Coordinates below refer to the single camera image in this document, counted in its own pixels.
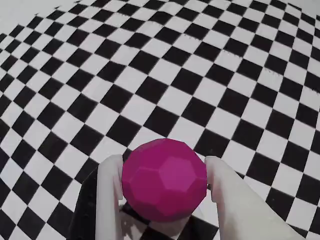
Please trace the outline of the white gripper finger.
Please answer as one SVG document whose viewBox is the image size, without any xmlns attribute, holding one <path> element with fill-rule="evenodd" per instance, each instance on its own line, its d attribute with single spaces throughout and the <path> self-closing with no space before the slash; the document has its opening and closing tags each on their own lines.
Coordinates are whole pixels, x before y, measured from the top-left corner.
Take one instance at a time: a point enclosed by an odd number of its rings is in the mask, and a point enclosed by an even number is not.
<svg viewBox="0 0 320 240">
<path fill-rule="evenodd" d="M 226 162 L 207 156 L 205 164 L 222 240 L 303 239 Z"/>
</svg>

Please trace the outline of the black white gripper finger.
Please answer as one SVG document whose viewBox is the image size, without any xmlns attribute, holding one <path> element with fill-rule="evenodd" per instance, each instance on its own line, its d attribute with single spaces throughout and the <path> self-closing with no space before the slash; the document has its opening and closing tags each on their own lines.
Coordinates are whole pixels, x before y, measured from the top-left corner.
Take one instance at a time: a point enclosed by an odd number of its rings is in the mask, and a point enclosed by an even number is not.
<svg viewBox="0 0 320 240">
<path fill-rule="evenodd" d="M 83 181 L 72 221 L 70 240 L 122 240 L 119 201 L 123 156 L 111 155 Z"/>
</svg>

